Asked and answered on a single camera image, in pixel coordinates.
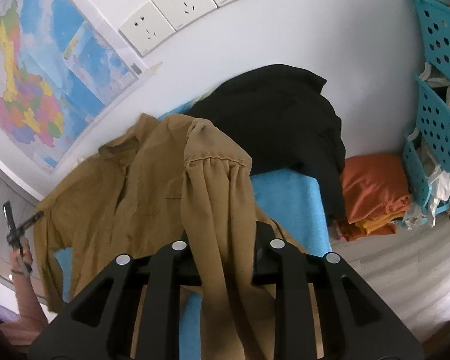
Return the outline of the person's left hand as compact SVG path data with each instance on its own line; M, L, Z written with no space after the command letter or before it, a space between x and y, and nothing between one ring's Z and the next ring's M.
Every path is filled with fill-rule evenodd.
M20 239L20 247L11 250L10 258L11 272L29 278L32 272L33 257L27 238Z

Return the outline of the person's left forearm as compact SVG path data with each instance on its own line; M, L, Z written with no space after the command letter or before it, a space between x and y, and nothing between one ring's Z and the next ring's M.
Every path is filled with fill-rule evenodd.
M1 323L0 330L13 346L24 350L48 326L48 320L34 293L30 279L21 271L12 270L11 272L16 290L19 319Z

